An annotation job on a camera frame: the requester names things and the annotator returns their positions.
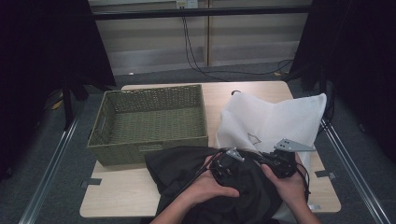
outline black bag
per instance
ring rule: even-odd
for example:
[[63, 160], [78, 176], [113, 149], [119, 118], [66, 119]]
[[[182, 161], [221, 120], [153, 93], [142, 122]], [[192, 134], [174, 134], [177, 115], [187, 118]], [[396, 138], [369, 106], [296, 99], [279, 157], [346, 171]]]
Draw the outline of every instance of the black bag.
[[[205, 158], [217, 152], [211, 147], [175, 147], [146, 155], [146, 164], [161, 199], [157, 215], [203, 166]], [[250, 158], [240, 163], [236, 181], [243, 187], [239, 198], [216, 197], [197, 204], [183, 223], [266, 223], [282, 204], [273, 183]]]

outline white fabric bag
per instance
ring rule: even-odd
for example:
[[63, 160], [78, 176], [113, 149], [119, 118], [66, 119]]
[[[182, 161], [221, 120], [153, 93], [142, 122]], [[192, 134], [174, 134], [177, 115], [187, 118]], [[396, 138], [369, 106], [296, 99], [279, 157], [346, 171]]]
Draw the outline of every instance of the white fabric bag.
[[[221, 111], [216, 147], [241, 147], [271, 152], [283, 138], [312, 147], [326, 105], [326, 95], [286, 100], [277, 104], [236, 92]], [[299, 152], [309, 171], [310, 152]], [[273, 218], [295, 222], [282, 204]]]

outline wicker basket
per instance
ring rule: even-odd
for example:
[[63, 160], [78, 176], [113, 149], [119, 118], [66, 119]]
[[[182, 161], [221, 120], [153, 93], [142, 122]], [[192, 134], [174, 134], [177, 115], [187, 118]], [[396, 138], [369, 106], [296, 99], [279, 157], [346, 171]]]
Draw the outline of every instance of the wicker basket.
[[88, 149], [104, 165], [145, 162], [144, 154], [177, 146], [207, 147], [201, 85], [107, 91]]

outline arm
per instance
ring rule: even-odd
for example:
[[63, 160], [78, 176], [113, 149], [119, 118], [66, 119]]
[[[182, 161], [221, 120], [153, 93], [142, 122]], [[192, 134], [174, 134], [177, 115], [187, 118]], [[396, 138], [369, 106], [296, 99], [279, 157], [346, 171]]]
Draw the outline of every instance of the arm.
[[222, 187], [216, 182], [210, 171], [202, 173], [186, 190], [178, 195], [151, 224], [181, 223], [184, 216], [196, 204], [203, 203], [217, 196], [239, 197], [239, 192], [233, 188]]
[[[296, 153], [296, 161], [301, 164], [301, 160]], [[290, 208], [297, 222], [300, 224], [319, 224], [319, 219], [311, 212], [304, 196], [304, 180], [296, 173], [290, 178], [279, 179], [272, 172], [268, 165], [262, 165], [262, 171], [268, 179], [274, 183], [280, 197]]]

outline wooden table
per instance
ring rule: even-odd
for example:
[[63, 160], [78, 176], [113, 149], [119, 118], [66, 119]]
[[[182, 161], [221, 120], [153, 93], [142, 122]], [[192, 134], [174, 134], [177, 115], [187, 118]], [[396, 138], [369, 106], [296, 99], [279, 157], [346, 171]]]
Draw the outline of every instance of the wooden table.
[[[131, 85], [123, 90], [168, 87], [183, 84]], [[220, 123], [220, 111], [238, 90], [253, 94], [267, 102], [292, 99], [289, 87], [282, 81], [202, 83], [209, 146], [215, 145]], [[315, 171], [324, 170], [318, 153], [311, 154], [311, 183], [309, 204], [320, 208], [313, 212], [335, 213], [341, 204], [329, 177], [317, 178]], [[101, 178], [100, 185], [89, 185], [80, 208], [83, 217], [153, 217], [160, 194], [145, 164], [102, 166], [96, 162], [92, 178]]]

